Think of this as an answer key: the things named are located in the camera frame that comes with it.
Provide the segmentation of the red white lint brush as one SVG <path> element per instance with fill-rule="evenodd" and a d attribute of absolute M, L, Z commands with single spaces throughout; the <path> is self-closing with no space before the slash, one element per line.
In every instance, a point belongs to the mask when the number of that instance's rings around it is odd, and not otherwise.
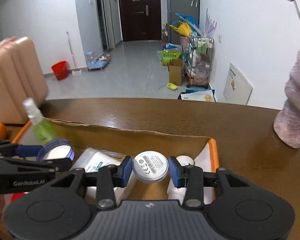
<path fill-rule="evenodd" d="M 109 203 L 103 209 L 112 209 L 115 204 L 113 188 L 127 186 L 132 172 L 132 160 L 124 159 L 117 165 L 108 165 L 97 172 L 85 172 L 82 168 L 67 170 L 62 176 L 56 176 L 51 166 L 25 163 L 15 165 L 7 175 L 4 189 L 7 193 L 29 192 L 31 202 L 59 202 L 67 205 L 81 205 L 90 186 L 97 187 L 96 199 Z"/>

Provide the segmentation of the white round puck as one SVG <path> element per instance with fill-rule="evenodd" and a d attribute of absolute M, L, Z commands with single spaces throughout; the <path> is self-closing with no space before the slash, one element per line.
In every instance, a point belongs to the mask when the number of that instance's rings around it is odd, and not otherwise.
<path fill-rule="evenodd" d="M 133 172 L 143 183 L 160 182 L 168 173 L 168 160 L 156 151 L 141 152 L 133 159 Z"/>

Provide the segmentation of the purple round lid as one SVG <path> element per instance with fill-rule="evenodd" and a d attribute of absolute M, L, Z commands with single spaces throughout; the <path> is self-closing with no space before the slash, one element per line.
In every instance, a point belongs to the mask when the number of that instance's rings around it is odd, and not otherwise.
<path fill-rule="evenodd" d="M 37 161 L 64 159 L 74 160 L 75 152 L 70 142 L 64 138 L 53 139 L 43 146 L 37 154 Z"/>

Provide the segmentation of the white plastic bottle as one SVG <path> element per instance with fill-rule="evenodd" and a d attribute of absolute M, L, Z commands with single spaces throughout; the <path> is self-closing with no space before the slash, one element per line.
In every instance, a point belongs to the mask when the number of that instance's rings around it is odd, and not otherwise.
<path fill-rule="evenodd" d="M 74 162 L 72 169 L 83 168 L 86 173 L 97 172 L 107 165 L 120 165 L 123 158 L 121 153 L 87 148 Z"/>

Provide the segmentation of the red cardboard box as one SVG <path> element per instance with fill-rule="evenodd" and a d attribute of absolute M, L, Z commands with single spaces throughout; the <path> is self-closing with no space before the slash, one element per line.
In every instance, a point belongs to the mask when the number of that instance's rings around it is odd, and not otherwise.
<path fill-rule="evenodd" d="M 215 139 L 190 136 L 171 135 L 151 131 L 122 130 L 96 125 L 66 122 L 48 119 L 56 134 L 70 141 L 75 149 L 75 157 L 79 157 L 86 148 L 109 150 L 123 155 L 137 154 L 154 150 L 169 157 L 187 155 L 194 160 L 205 161 L 204 171 L 215 172 L 219 168 L 218 151 Z M 12 140 L 13 143 L 39 145 L 36 136 L 31 131 L 31 122 L 25 126 Z M 136 182 L 129 199 L 132 200 L 161 200 L 168 199 L 167 188 L 169 175 L 155 184 Z"/>

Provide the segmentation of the green spray bottle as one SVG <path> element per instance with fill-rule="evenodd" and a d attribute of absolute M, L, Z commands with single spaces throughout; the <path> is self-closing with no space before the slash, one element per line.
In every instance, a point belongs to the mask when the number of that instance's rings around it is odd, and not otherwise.
<path fill-rule="evenodd" d="M 57 139 L 57 135 L 53 127 L 50 122 L 43 117 L 33 98 L 27 98 L 24 100 L 23 107 L 32 124 L 32 129 L 36 137 L 43 145 Z"/>

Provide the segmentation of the pink suitcase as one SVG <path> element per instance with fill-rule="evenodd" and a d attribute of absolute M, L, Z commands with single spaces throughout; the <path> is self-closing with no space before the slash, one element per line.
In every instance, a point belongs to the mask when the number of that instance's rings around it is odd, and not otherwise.
<path fill-rule="evenodd" d="M 36 49 L 28 37 L 0 42 L 0 123 L 25 124 L 23 101 L 33 98 L 41 106 L 48 94 Z"/>

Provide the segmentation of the red bucket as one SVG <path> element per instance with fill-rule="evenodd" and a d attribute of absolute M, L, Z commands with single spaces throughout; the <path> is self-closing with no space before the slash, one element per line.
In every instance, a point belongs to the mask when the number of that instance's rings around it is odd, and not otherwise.
<path fill-rule="evenodd" d="M 51 67 L 51 70 L 58 81 L 68 77 L 68 65 L 67 61 L 61 61 Z"/>

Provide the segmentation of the white board on floor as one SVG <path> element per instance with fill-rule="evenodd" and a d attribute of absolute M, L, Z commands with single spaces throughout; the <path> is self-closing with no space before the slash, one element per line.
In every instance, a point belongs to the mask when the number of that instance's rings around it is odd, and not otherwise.
<path fill-rule="evenodd" d="M 253 85 L 231 62 L 223 91 L 226 102 L 237 105 L 247 105 L 252 92 Z"/>

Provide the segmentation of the brown cardboard box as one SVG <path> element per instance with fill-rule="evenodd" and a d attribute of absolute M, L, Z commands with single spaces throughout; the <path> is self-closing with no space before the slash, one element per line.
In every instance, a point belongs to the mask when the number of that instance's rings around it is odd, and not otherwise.
<path fill-rule="evenodd" d="M 183 83 L 183 61 L 182 59 L 171 59 L 168 64 L 169 82 L 181 86 Z"/>

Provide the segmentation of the pink textured vase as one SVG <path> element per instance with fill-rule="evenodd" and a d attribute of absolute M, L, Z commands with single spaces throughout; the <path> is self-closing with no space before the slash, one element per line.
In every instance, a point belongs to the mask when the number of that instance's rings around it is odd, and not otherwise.
<path fill-rule="evenodd" d="M 287 100 L 277 114 L 273 129 L 288 146 L 300 148 L 300 50 L 285 85 Z"/>

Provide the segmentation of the yellow blue bags pile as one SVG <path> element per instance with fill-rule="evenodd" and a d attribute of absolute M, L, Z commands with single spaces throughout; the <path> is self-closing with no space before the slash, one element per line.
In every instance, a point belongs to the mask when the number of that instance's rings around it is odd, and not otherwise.
<path fill-rule="evenodd" d="M 174 21 L 169 25 L 171 29 L 176 31 L 183 37 L 190 37 L 191 35 L 200 36 L 202 34 L 197 21 L 191 15 L 175 13 L 179 20 Z"/>

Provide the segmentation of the dark entrance door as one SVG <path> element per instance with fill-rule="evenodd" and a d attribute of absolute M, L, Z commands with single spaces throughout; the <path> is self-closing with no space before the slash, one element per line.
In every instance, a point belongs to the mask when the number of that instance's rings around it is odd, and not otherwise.
<path fill-rule="evenodd" d="M 122 39 L 161 40 L 161 0 L 119 0 Z"/>

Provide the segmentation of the grey refrigerator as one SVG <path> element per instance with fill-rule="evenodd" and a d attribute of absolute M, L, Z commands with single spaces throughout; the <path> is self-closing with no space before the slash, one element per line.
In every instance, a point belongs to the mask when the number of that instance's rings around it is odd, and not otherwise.
<path fill-rule="evenodd" d="M 196 23 L 199 23 L 199 2 L 200 0 L 194 0 L 193 5 L 191 5 L 192 0 L 167 0 L 168 39 L 170 43 L 180 43 L 179 34 L 169 27 L 170 24 L 173 25 L 174 22 L 180 21 L 176 13 L 190 15 Z"/>

